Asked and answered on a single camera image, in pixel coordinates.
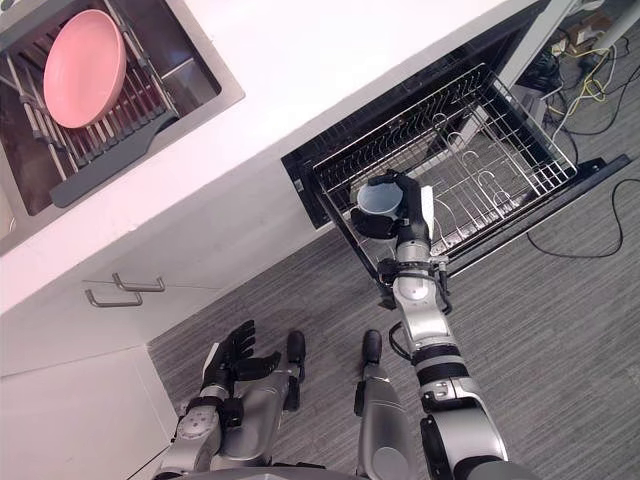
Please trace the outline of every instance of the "dishwasher rack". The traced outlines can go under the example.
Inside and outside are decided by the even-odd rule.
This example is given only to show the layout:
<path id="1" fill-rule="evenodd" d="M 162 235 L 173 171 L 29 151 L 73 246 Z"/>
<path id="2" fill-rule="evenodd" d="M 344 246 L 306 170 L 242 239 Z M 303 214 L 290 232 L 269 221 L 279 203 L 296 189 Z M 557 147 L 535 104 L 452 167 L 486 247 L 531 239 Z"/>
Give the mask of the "dishwasher rack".
<path id="1" fill-rule="evenodd" d="M 307 169 L 316 197 L 374 278 L 393 244 L 361 236 L 348 219 L 370 178 L 393 169 L 432 186 L 431 252 L 454 256 L 577 173 L 484 64 Z"/>
<path id="2" fill-rule="evenodd" d="M 19 52 L 7 52 L 0 77 L 17 91 L 33 138 L 44 143 L 59 176 L 50 191 L 53 203 L 66 207 L 143 155 L 155 134 L 179 117 L 162 78 L 131 25 L 109 0 L 91 5 L 107 13 L 126 48 L 124 84 L 115 106 L 82 128 L 65 128 L 53 120 L 43 101 L 47 56 L 63 25 L 46 32 Z"/>

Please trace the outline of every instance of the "floor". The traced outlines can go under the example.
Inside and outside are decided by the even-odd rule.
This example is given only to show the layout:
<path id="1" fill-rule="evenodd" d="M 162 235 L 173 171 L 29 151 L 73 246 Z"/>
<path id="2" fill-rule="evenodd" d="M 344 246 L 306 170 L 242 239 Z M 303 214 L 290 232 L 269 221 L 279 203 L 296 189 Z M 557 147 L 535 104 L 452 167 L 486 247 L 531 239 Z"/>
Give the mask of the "floor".
<path id="1" fill-rule="evenodd" d="M 618 61 L 614 87 L 640 61 L 640 27 L 628 37 L 632 53 Z M 567 125 L 580 131 L 606 125 L 618 95 L 620 90 L 604 104 L 584 102 Z M 639 157 L 639 112 L 637 82 L 628 88 L 614 128 L 576 137 L 580 160 Z M 565 135 L 559 143 L 571 157 Z M 537 227 L 532 237 L 555 251 L 606 252 L 617 234 L 611 190 L 627 177 L 640 178 L 640 161 Z M 451 280 L 451 327 L 511 459 L 544 479 L 640 477 L 639 195 L 638 184 L 619 189 L 625 240 L 609 259 L 554 258 L 519 238 Z M 258 353 L 282 348 L 290 329 L 303 330 L 308 367 L 302 407 L 285 416 L 274 460 L 349 473 L 357 457 L 359 422 L 352 408 L 360 340 L 365 329 L 386 332 L 398 320 L 377 300 L 358 260 L 332 231 L 156 338 L 149 351 L 178 408 L 197 392 L 211 343 L 231 328 L 253 318 Z M 410 412 L 426 478 L 415 375 L 386 344 L 383 363 Z"/>

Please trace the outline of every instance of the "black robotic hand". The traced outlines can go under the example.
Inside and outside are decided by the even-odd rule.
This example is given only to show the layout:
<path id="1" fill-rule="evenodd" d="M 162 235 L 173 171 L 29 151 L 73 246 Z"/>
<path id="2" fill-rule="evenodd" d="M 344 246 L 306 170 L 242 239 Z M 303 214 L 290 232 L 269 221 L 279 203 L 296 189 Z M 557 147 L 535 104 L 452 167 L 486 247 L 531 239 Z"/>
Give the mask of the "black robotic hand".
<path id="1" fill-rule="evenodd" d="M 201 390 L 210 385 L 220 385 L 232 395 L 236 381 L 258 380 L 277 368 L 280 352 L 276 351 L 268 357 L 252 358 L 255 333 L 255 324 L 249 320 L 218 344 L 204 369 Z"/>

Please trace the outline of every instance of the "kitchen counter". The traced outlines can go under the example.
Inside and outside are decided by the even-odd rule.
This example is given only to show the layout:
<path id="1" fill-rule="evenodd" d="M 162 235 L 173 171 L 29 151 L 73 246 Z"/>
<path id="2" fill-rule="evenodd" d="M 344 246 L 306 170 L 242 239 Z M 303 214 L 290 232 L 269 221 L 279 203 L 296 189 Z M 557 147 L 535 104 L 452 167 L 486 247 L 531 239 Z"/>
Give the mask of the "kitchen counter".
<path id="1" fill-rule="evenodd" d="M 0 311 L 119 239 L 151 236 L 224 199 L 242 178 L 531 3 L 187 0 L 245 98 L 7 252 Z M 290 207 L 304 218 L 300 202 Z M 251 203 L 231 205 L 230 215 L 242 208 Z M 308 221 L 300 229 L 317 235 Z"/>

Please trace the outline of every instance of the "cabinet handle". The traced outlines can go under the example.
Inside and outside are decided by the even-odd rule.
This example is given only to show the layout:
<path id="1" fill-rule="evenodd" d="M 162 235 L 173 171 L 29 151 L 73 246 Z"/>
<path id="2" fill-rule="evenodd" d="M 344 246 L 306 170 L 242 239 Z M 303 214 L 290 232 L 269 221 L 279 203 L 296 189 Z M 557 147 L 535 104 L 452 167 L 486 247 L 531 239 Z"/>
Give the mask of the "cabinet handle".
<path id="1" fill-rule="evenodd" d="M 113 277 L 113 281 L 116 282 L 116 286 L 125 292 L 164 292 L 166 290 L 162 277 L 156 278 L 156 283 L 158 285 L 127 285 L 120 280 L 120 275 L 117 273 L 114 273 L 111 276 Z"/>
<path id="2" fill-rule="evenodd" d="M 96 297 L 93 296 L 93 292 L 91 289 L 85 290 L 84 294 L 87 296 L 87 300 L 89 303 L 96 308 L 113 308 L 113 307 L 139 307 L 142 305 L 142 295 L 138 292 L 135 292 L 134 295 L 136 297 L 135 302 L 110 302 L 110 303 L 102 303 L 96 300 Z"/>

